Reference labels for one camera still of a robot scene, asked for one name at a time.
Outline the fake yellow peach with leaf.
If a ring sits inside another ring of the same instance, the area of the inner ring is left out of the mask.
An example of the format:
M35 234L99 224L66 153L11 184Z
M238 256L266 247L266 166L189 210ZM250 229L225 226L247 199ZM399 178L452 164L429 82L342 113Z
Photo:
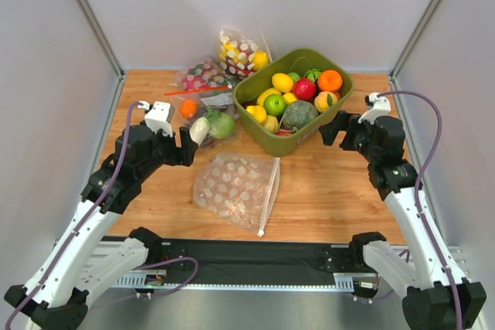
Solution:
M340 95L337 92L321 91L314 99L314 106L319 113L326 112L338 102Z

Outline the fake red peach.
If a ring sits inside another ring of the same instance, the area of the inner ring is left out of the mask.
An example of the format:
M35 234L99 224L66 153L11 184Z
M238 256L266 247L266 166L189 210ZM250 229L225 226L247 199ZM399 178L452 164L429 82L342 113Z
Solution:
M299 79L293 86L292 92L299 100L311 101L316 96L317 86L309 78Z

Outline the clear zip bag with fruit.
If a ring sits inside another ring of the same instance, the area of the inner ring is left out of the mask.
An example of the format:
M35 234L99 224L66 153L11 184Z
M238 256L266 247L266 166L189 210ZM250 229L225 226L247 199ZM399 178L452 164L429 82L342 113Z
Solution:
M279 158L221 152L196 177L193 200L229 224L262 237L280 177Z

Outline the fake yellow lemon from bag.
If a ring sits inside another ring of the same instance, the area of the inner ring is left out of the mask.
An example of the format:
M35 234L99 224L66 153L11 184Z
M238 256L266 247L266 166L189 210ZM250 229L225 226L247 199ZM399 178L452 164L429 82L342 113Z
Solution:
M272 86L279 92L285 94L292 91L294 80L286 73L275 73L271 77Z

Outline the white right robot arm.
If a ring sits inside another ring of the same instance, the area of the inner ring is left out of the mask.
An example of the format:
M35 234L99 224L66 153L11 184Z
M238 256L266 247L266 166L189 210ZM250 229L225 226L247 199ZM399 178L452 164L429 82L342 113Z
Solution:
M325 145L339 132L344 151L368 162L368 175L401 228L413 262L399 257L379 233L353 236L354 250L385 279L401 299L411 329L470 329L486 301L480 282L471 282L449 252L426 202L414 166L404 157L405 131L396 117L373 123L358 114L339 112L319 129Z

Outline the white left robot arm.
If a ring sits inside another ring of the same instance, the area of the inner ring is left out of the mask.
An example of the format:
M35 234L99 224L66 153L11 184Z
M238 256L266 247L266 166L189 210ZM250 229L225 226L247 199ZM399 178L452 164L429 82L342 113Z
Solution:
M135 268L168 264L162 239L139 227L116 251L89 270L84 268L106 232L118 221L143 183L164 165L190 166L200 139L181 128L181 143L163 129L129 125L115 151L93 173L69 226L40 269L25 283L12 285L4 299L14 311L5 327L23 313L41 329L76 329L92 304L118 278Z

